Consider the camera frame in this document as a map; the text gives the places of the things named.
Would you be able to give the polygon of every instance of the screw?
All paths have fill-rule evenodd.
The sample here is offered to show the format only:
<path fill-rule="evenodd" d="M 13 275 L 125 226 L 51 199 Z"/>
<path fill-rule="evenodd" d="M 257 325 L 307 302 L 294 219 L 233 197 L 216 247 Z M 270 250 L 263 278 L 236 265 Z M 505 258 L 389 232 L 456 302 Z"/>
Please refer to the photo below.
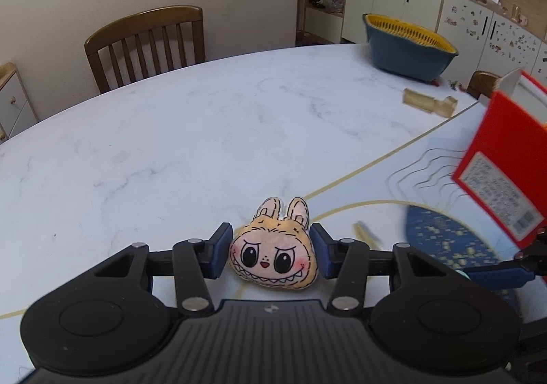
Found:
<path fill-rule="evenodd" d="M 334 308 L 344 311 L 359 307 L 359 301 L 351 296 L 338 296 L 333 299 L 332 304 Z"/>
<path fill-rule="evenodd" d="M 188 311 L 200 311 L 205 310 L 209 307 L 209 301 L 199 296 L 194 296 L 192 298 L 186 298 L 182 301 L 182 308 Z"/>

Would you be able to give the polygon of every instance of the blue gripper pad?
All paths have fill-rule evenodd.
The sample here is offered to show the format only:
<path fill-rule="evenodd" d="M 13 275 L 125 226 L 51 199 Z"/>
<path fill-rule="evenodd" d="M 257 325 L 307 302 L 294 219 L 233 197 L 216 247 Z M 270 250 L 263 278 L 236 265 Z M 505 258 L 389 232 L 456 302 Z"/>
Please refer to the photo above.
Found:
<path fill-rule="evenodd" d="M 222 270 L 226 265 L 226 261 L 228 260 L 230 243 L 232 242 L 233 237 L 234 232 L 232 226 L 229 223 L 224 222 L 217 228 L 217 231 L 213 233 L 209 241 L 206 241 L 212 244 L 213 253 L 209 264 L 205 267 L 202 266 L 204 277 L 216 279 L 221 275 Z"/>
<path fill-rule="evenodd" d="M 503 290 L 520 288 L 529 280 L 535 279 L 535 274 L 522 267 L 490 271 L 467 271 L 469 279 L 488 290 Z"/>
<path fill-rule="evenodd" d="M 329 244 L 321 237 L 319 231 L 321 230 L 318 230 L 315 224 L 311 225 L 310 239 L 317 260 L 317 268 L 325 279 L 333 279 L 338 277 L 340 266 L 337 266 L 329 259 Z"/>

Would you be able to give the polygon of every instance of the bunny plush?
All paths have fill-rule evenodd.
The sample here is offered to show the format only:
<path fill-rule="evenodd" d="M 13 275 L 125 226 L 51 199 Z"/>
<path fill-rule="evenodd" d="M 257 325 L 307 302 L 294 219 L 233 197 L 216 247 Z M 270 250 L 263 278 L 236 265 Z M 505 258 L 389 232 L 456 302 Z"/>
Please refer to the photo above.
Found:
<path fill-rule="evenodd" d="M 266 199 L 250 224 L 230 245 L 229 264 L 241 278 L 261 286 L 300 289 L 317 275 L 317 262 L 306 231 L 310 214 L 304 199 L 292 199 L 280 219 L 281 201 Z"/>

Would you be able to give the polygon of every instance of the wooden chair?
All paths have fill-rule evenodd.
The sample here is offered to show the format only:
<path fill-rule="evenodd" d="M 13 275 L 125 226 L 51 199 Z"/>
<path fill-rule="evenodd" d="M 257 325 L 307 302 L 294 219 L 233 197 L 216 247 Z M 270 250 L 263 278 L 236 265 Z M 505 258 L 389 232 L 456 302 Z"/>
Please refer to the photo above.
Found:
<path fill-rule="evenodd" d="M 103 26 L 101 29 L 93 33 L 84 44 L 85 53 L 88 56 L 89 66 L 95 80 L 97 82 L 99 91 L 107 93 L 110 91 L 110 86 L 106 78 L 105 70 L 102 66 L 99 58 L 99 51 L 104 47 L 108 47 L 110 53 L 110 60 L 112 62 L 112 68 L 116 75 L 116 81 L 118 87 L 124 86 L 124 82 L 121 77 L 120 67 L 118 65 L 118 59 L 114 53 L 113 44 L 121 41 L 121 47 L 124 53 L 124 60 L 126 69 L 128 71 L 129 80 L 131 83 L 136 82 L 135 69 L 131 62 L 129 47 L 126 39 L 130 36 L 135 37 L 135 46 L 137 49 L 138 60 L 141 67 L 142 75 L 146 79 L 149 77 L 148 67 L 146 60 L 144 59 L 144 52 L 139 37 L 140 33 L 148 31 L 148 37 L 150 40 L 150 50 L 152 54 L 152 60 L 154 62 L 155 75 L 161 73 L 160 61 L 158 58 L 158 50 L 156 48 L 156 42 L 154 33 L 152 30 L 161 28 L 163 36 L 163 47 L 165 48 L 165 57 L 168 64 L 168 71 L 173 71 L 173 56 L 171 54 L 171 47 L 169 45 L 169 38 L 167 32 L 167 26 L 176 25 L 178 52 L 181 58 L 181 65 L 187 66 L 186 54 L 184 52 L 184 45 L 182 39 L 181 23 L 191 22 L 192 24 L 192 40 L 194 43 L 194 58 L 197 64 L 205 61 L 205 46 L 203 41 L 203 11 L 197 6 L 166 6 L 165 8 L 152 9 L 151 11 L 145 11 L 138 14 L 133 14 L 123 19 L 116 20 L 109 25 Z"/>
<path fill-rule="evenodd" d="M 481 94 L 491 98 L 496 86 L 498 76 L 486 71 L 475 71 L 467 85 L 467 93 L 471 94 L 477 100 Z"/>

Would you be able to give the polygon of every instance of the barcode label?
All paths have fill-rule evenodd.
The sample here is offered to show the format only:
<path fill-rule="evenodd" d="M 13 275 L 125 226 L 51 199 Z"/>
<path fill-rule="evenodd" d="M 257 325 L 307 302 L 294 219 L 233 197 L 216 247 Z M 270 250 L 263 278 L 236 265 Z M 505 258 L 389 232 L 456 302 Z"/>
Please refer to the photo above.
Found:
<path fill-rule="evenodd" d="M 543 216 L 521 190 L 483 153 L 476 152 L 459 179 L 521 241 Z"/>

